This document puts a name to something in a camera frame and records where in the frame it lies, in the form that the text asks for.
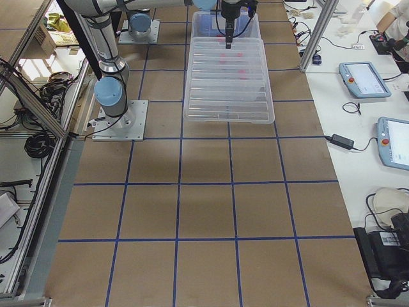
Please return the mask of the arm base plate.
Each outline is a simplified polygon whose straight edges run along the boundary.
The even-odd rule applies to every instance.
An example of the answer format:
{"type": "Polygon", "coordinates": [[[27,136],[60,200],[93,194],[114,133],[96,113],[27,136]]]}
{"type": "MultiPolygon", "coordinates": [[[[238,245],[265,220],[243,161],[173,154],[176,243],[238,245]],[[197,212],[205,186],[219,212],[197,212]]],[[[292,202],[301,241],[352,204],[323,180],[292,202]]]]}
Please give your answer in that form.
{"type": "Polygon", "coordinates": [[[157,44],[160,21],[154,19],[150,22],[150,27],[144,31],[144,28],[137,29],[134,27],[135,22],[129,26],[128,20],[125,20],[122,25],[119,45],[141,45],[141,44],[157,44]]]}
{"type": "Polygon", "coordinates": [[[129,100],[127,112],[116,122],[116,119],[105,115],[102,107],[98,117],[91,126],[93,141],[142,141],[148,112],[147,100],[129,100]]]}

